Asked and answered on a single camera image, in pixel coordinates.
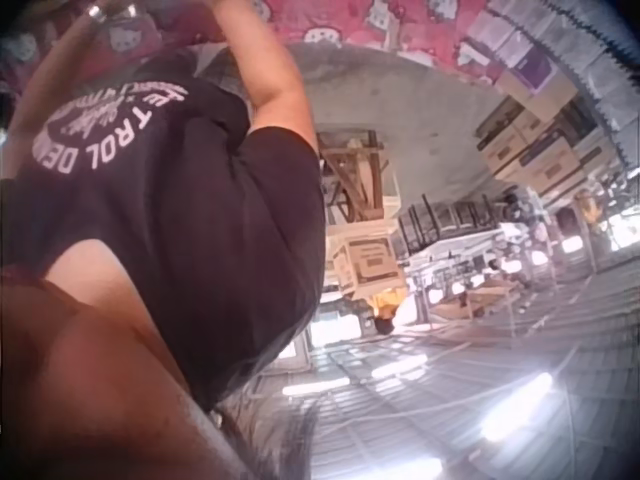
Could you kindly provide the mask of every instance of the yellow object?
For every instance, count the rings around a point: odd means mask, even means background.
[[[396,310],[409,296],[407,287],[389,288],[367,298],[367,303],[373,308],[376,317],[391,320],[396,316]]]

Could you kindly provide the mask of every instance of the cardboard box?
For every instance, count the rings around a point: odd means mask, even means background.
[[[575,171],[541,195],[544,208],[556,210],[571,204],[574,197],[587,187],[588,180],[584,170]]]
[[[388,236],[350,238],[332,254],[340,292],[353,300],[406,286]]]
[[[527,143],[512,125],[507,126],[495,138],[482,141],[478,145],[478,150],[482,152],[491,173],[500,170],[525,148]]]
[[[513,121],[513,126],[524,137],[525,141],[531,145],[540,135],[553,125],[553,121],[543,122],[529,110],[522,112]]]
[[[559,130],[539,140],[518,161],[525,183],[541,196],[581,171],[578,157]]]
[[[525,78],[524,75],[518,74],[516,69],[507,70],[500,76],[496,85],[543,122],[552,121],[578,94],[578,89],[573,82],[553,64],[544,80],[527,82]],[[532,87],[531,83],[538,85],[539,89]]]
[[[502,169],[495,172],[493,177],[496,180],[507,183],[526,183],[526,171],[518,160],[516,159],[506,164]]]
[[[618,152],[602,129],[597,129],[573,147],[587,175],[597,174],[617,157]]]

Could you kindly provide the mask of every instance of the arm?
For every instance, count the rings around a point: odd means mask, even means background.
[[[117,2],[101,0],[105,11]],[[9,125],[0,178],[14,177],[23,158],[31,150],[33,139],[49,117],[69,100],[77,81],[79,66],[89,52],[100,24],[84,13],[67,30],[45,57],[29,80]]]
[[[256,114],[251,130],[282,127],[317,152],[311,107],[293,58],[247,0],[206,0],[227,37]]]

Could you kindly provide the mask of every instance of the hair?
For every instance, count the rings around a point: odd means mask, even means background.
[[[373,324],[376,327],[376,330],[381,335],[391,335],[396,327],[393,325],[393,320],[385,320],[382,317],[375,317],[373,319]]]

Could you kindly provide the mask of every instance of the window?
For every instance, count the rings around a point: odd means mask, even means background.
[[[293,342],[291,342],[289,345],[287,345],[287,348],[285,348],[282,352],[280,352],[280,355],[278,355],[278,358],[292,358],[292,357],[295,357],[296,355],[297,355],[296,346]]]
[[[360,320],[355,315],[311,323],[311,343],[316,348],[361,336]]]

